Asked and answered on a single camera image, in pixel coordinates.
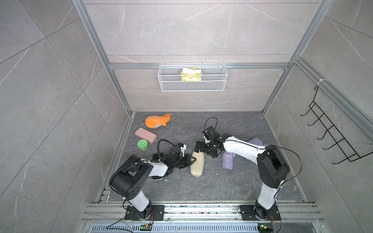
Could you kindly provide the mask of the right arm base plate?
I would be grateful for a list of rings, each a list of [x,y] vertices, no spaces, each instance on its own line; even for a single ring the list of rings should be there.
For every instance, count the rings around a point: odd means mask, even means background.
[[[241,218],[244,221],[254,220],[281,220],[281,215],[277,205],[274,205],[271,209],[266,210],[261,206],[255,204],[240,205],[238,213],[241,214]]]

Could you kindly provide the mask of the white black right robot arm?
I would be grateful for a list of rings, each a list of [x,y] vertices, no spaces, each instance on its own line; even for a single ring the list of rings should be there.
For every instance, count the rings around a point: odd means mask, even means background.
[[[223,152],[234,153],[258,166],[262,188],[255,205],[257,209],[271,209],[276,202],[280,186],[289,174],[289,166],[278,147],[254,145],[230,134],[220,135],[212,126],[203,131],[203,136],[205,140],[198,141],[195,150],[213,158]]]

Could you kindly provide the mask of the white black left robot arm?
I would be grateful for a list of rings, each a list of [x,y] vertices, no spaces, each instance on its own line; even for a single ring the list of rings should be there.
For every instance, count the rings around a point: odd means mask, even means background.
[[[111,176],[110,188],[125,197],[138,212],[148,215],[152,204],[142,191],[145,182],[149,177],[162,179],[175,168],[184,169],[193,165],[197,158],[185,154],[185,149],[186,145],[182,143],[172,145],[167,154],[158,150],[152,160],[130,156]]]

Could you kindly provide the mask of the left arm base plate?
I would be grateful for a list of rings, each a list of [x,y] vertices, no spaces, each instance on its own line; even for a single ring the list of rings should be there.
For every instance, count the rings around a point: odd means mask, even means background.
[[[165,213],[164,205],[150,205],[144,211],[137,210],[134,206],[127,206],[125,220],[154,220],[162,221]]]

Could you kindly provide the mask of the white zippered umbrella sleeve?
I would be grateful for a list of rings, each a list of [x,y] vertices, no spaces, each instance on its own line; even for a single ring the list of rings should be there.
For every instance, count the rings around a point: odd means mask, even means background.
[[[190,166],[190,173],[195,177],[200,177],[204,171],[205,154],[203,152],[193,152],[192,157],[196,160]]]

